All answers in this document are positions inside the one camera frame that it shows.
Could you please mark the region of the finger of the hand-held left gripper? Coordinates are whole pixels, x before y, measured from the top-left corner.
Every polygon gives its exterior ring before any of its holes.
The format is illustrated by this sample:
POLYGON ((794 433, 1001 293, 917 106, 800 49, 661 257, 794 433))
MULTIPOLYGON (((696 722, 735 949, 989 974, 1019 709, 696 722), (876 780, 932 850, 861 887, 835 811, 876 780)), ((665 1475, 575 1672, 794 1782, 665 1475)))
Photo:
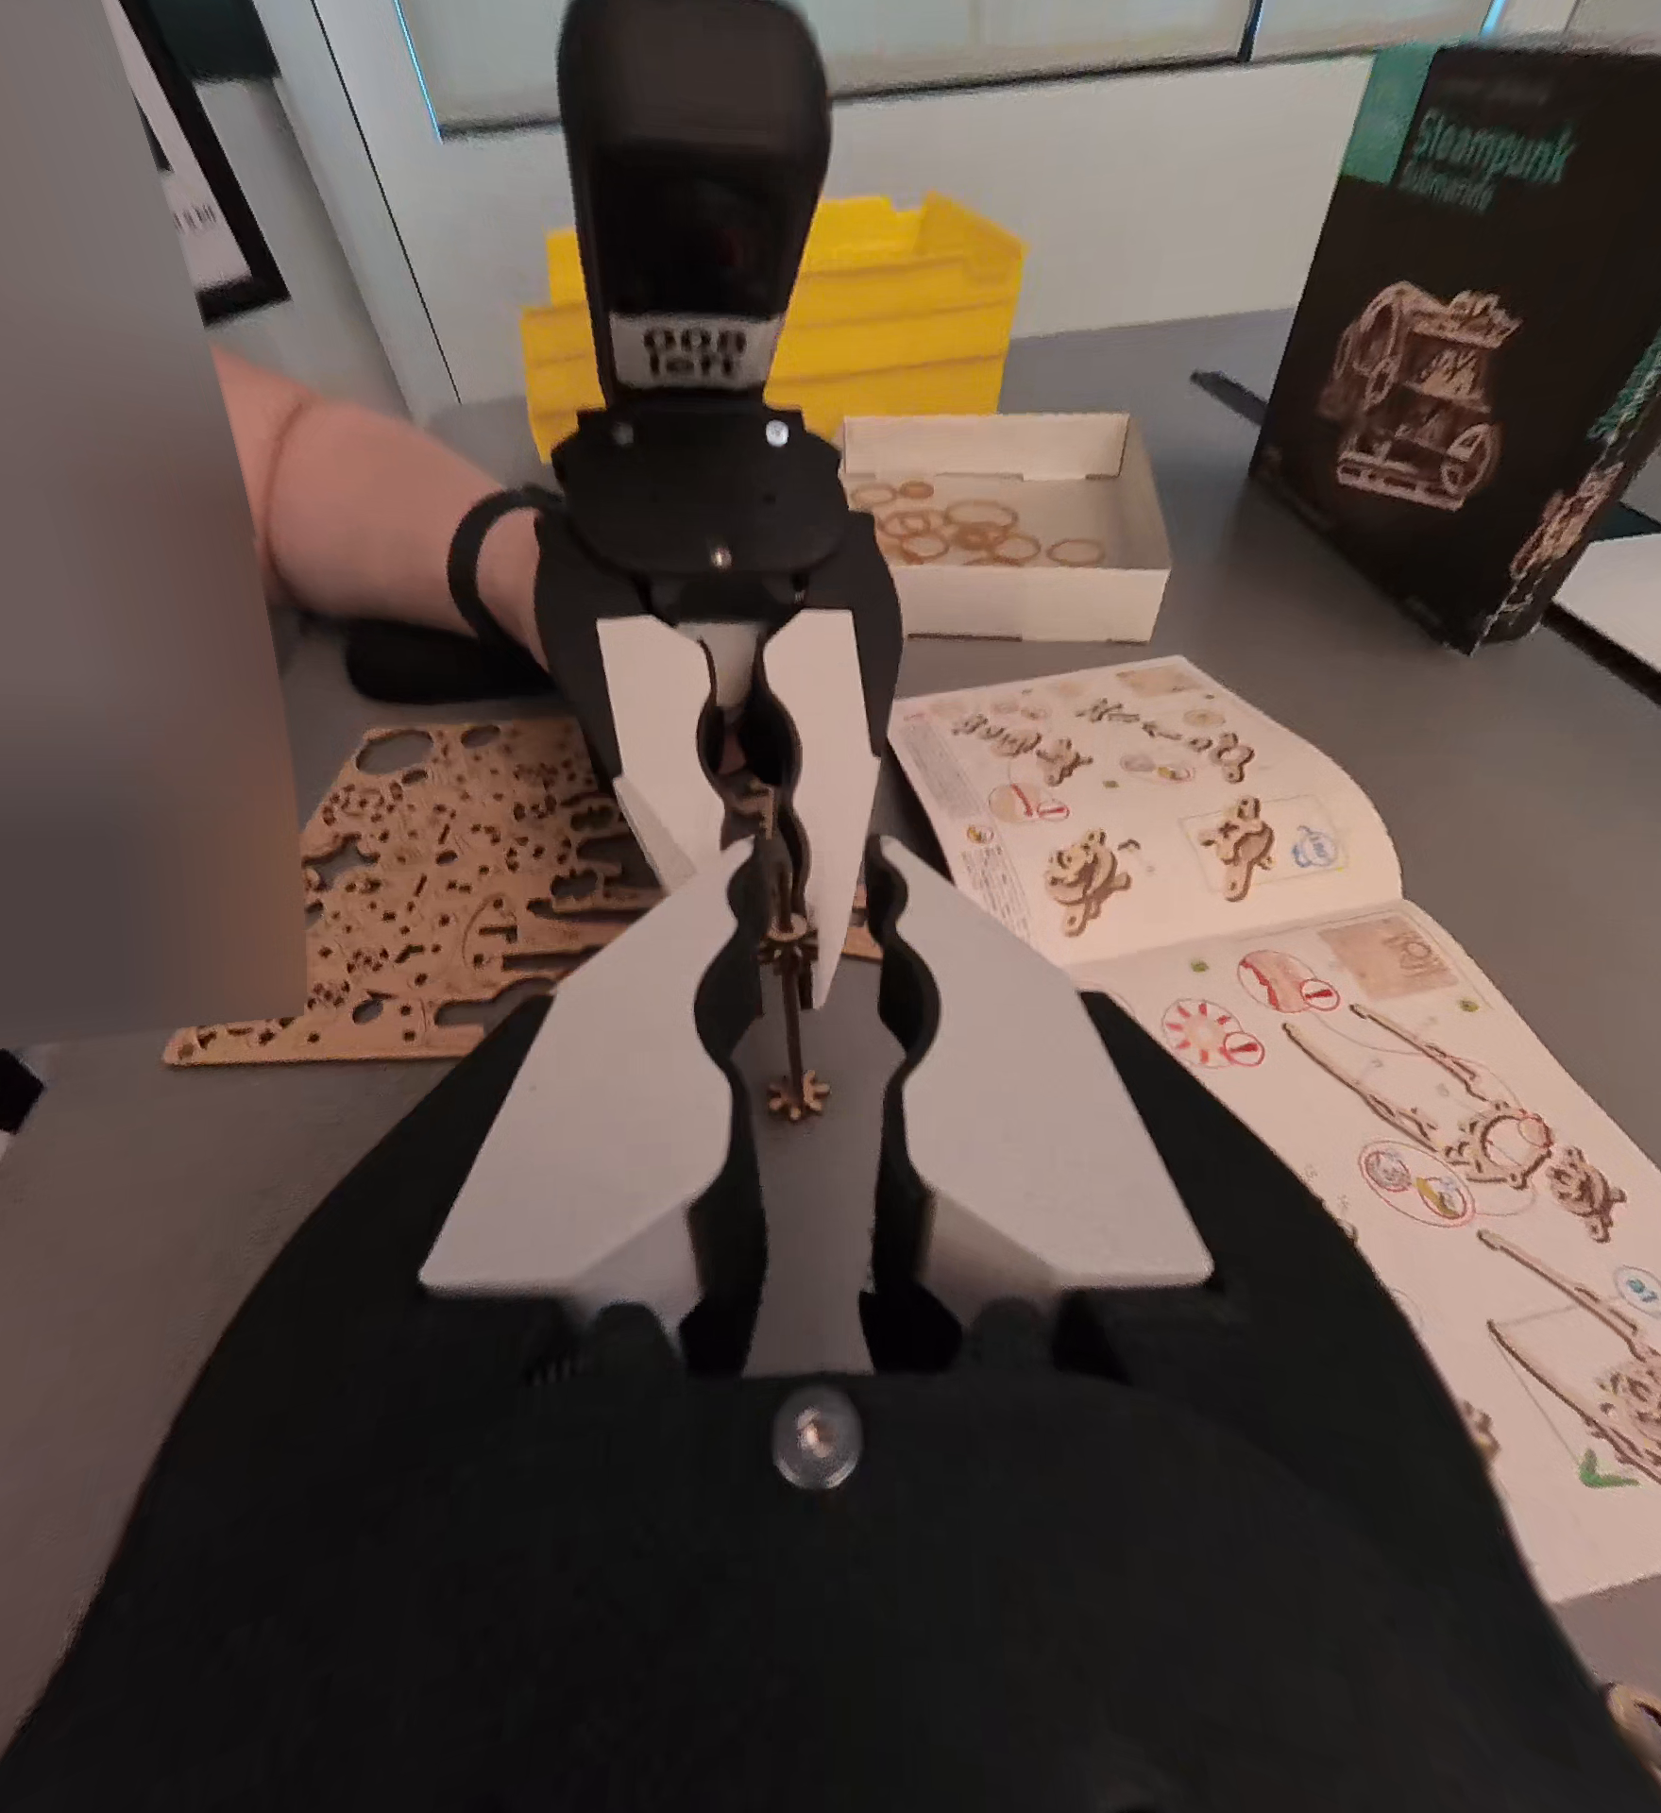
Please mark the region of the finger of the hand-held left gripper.
POLYGON ((845 607, 800 607, 772 635, 772 702, 786 729, 780 832, 815 933, 809 1006, 825 1006, 876 800, 861 649, 845 607))
POLYGON ((754 622, 598 622, 615 722, 615 800, 665 892, 727 844, 720 735, 750 702, 754 622))

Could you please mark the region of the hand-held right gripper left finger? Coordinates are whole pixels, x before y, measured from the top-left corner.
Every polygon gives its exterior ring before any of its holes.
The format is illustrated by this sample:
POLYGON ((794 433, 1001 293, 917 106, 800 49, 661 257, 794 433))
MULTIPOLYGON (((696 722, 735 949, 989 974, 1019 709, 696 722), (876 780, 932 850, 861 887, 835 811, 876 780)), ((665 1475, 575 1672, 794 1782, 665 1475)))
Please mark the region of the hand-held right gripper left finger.
POLYGON ((772 1238, 735 1047, 765 1010, 765 926, 762 841, 735 841, 556 990, 426 1296, 646 1304, 689 1370, 746 1370, 772 1238))

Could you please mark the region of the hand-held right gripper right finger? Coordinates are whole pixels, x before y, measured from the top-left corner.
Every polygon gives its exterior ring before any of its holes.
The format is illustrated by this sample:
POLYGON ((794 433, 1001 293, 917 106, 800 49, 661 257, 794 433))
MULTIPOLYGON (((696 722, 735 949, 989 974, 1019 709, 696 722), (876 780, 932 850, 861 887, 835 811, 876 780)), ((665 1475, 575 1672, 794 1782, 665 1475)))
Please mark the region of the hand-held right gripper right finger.
POLYGON ((992 1304, 1211 1282, 1213 1254, 1067 974, 895 838, 867 844, 867 926, 899 1047, 861 1296, 869 1370, 946 1370, 992 1304))

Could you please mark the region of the wooden axle with gears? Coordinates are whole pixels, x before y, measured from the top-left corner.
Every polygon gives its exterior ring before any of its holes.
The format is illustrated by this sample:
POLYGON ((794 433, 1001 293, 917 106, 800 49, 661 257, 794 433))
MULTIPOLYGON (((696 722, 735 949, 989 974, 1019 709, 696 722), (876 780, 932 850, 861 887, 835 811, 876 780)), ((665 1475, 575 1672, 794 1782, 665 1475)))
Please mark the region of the wooden axle with gears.
POLYGON ((815 1006, 815 954, 822 933, 808 905, 808 838, 794 827, 792 796, 778 784, 778 749, 750 723, 746 709, 727 714, 720 780, 729 807, 729 832, 754 838, 765 877, 765 935, 762 967, 778 980, 786 1068, 772 1077, 772 1120, 809 1124, 830 1104, 830 1081, 808 1060, 800 1019, 815 1006))

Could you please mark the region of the person's left forearm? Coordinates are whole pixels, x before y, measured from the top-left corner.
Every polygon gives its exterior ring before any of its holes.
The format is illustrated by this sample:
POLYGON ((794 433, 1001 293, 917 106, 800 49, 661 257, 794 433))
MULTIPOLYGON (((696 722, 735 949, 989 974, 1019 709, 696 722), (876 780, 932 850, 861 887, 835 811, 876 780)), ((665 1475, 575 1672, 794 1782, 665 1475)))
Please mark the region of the person's left forearm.
POLYGON ((545 668, 539 507, 410 420, 214 345, 267 598, 518 645, 545 668))

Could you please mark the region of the laser-cut wooden parts sheet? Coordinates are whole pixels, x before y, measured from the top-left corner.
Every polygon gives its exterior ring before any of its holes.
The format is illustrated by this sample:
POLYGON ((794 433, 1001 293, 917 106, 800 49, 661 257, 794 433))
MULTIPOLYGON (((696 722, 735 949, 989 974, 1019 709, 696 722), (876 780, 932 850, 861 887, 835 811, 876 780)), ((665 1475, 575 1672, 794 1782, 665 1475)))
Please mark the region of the laser-cut wooden parts sheet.
POLYGON ((366 729, 299 841, 307 999, 169 1035, 169 1068, 439 1060, 656 903, 569 714, 366 729))

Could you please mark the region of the black model kit box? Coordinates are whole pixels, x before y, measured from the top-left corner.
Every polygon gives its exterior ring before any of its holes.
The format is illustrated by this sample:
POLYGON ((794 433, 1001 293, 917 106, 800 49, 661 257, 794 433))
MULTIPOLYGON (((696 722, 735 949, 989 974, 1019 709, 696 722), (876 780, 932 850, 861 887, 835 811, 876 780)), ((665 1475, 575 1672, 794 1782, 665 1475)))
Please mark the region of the black model kit box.
POLYGON ((1424 635, 1524 640, 1661 442, 1661 44, 1385 44, 1252 483, 1424 635))

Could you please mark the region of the white cardboard box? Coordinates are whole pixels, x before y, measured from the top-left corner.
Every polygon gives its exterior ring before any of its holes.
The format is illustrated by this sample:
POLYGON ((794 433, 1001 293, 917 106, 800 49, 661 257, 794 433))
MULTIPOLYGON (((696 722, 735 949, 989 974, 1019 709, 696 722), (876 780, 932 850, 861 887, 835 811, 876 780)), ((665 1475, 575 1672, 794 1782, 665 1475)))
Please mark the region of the white cardboard box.
POLYGON ((1144 645, 1173 575, 1155 459, 1135 413, 845 420, 841 483, 928 475, 1028 491, 1041 527, 1106 538, 1104 568, 899 568, 906 635, 1144 645))

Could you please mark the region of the group of wooden rings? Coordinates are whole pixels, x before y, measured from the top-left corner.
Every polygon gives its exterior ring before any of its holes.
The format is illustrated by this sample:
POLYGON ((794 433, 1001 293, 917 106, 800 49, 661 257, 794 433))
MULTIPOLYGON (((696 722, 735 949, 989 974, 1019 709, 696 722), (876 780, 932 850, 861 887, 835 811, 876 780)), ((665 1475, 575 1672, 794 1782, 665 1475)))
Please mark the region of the group of wooden rings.
POLYGON ((845 502, 869 514, 887 563, 899 568, 1104 568, 1106 538, 1041 527, 1028 491, 965 491, 928 475, 857 480, 845 502))

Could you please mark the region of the yellow box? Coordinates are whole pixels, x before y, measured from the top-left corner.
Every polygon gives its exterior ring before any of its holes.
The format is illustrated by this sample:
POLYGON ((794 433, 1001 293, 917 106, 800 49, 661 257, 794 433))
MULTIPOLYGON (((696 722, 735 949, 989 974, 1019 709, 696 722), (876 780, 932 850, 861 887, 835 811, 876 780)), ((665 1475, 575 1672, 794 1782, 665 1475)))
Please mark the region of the yellow box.
POLYGON ((998 413, 1024 259, 1024 234, 944 190, 822 199, 772 403, 822 439, 849 413, 998 413))

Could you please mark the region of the illustrated instruction booklet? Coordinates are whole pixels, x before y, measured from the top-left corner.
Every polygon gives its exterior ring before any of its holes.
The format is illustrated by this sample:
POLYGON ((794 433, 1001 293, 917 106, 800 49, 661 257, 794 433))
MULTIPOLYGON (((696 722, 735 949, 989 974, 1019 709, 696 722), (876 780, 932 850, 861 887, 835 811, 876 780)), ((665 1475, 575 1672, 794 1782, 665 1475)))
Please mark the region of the illustrated instruction booklet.
POLYGON ((1403 903, 1376 800, 1188 659, 917 695, 893 749, 959 892, 1358 1243, 1548 1600, 1661 1578, 1661 1168, 1403 903))

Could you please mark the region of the black framed picture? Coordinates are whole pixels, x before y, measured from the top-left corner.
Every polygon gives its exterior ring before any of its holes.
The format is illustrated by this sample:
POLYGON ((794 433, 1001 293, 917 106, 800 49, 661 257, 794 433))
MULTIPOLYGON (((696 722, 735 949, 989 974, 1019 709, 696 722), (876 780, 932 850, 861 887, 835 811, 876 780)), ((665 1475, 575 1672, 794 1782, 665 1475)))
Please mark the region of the black framed picture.
POLYGON ((148 124, 169 213, 175 219, 192 295, 208 326, 287 303, 279 257, 254 199, 208 118, 208 106, 175 66, 150 4, 105 0, 123 71, 148 124))

